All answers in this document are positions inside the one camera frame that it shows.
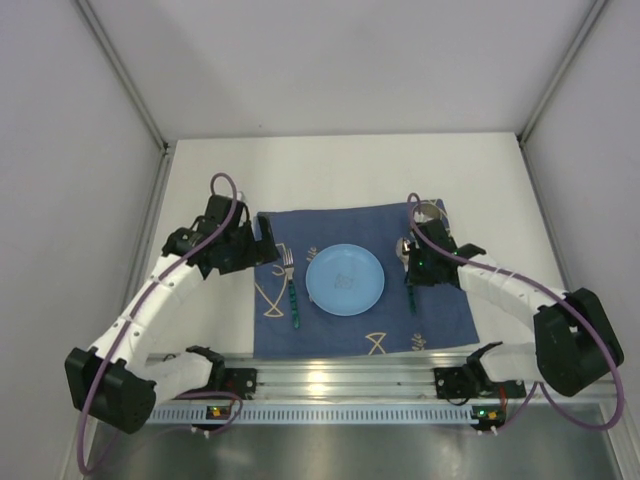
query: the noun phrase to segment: white wall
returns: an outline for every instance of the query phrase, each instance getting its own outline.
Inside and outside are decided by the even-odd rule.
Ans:
[[[158,150],[68,0],[0,4],[0,477],[54,478],[64,359],[117,314]]]
[[[570,281],[598,292],[640,420],[640,2],[611,2],[530,143]]]
[[[519,131],[590,0],[92,0],[171,139]]]

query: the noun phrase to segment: slotted metal strip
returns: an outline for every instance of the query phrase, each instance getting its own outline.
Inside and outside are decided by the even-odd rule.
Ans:
[[[150,424],[223,424],[207,419],[208,405],[162,405]],[[471,407],[447,405],[245,405],[236,420],[244,425],[468,425],[477,423]]]

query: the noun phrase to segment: utensil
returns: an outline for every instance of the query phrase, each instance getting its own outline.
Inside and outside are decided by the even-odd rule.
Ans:
[[[416,306],[416,299],[413,294],[413,285],[407,284],[407,276],[409,275],[409,242],[408,239],[402,237],[398,239],[396,243],[396,255],[402,262],[404,266],[404,283],[407,286],[407,294],[409,296],[409,310],[411,310],[412,314],[416,314],[418,312],[418,307]]]
[[[290,248],[284,248],[282,262],[284,264],[284,273],[287,276],[287,288],[289,289],[289,303],[291,304],[291,314],[293,316],[293,328],[300,328],[296,287],[293,284],[293,251]]]
[[[376,304],[384,290],[384,271],[369,250],[333,245],[311,261],[306,283],[313,303],[325,312],[346,317]]]

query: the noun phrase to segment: plate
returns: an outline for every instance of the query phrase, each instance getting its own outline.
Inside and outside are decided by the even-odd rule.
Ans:
[[[369,250],[340,244],[318,253],[307,269],[307,291],[325,312],[341,317],[373,307],[384,290],[384,271]]]

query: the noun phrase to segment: tabletop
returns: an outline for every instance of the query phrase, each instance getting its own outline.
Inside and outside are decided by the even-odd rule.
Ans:
[[[550,286],[562,286],[512,133],[181,140],[149,268],[167,236],[204,212],[209,180],[217,172],[234,179],[252,215],[398,203],[412,191],[423,199],[442,198],[459,245],[474,243],[504,266]],[[223,180],[216,191],[231,192]],[[153,351],[202,345],[223,354],[251,354],[253,295],[253,269],[224,276],[212,272]],[[523,325],[497,307],[473,296],[469,303],[481,344],[531,339]]]

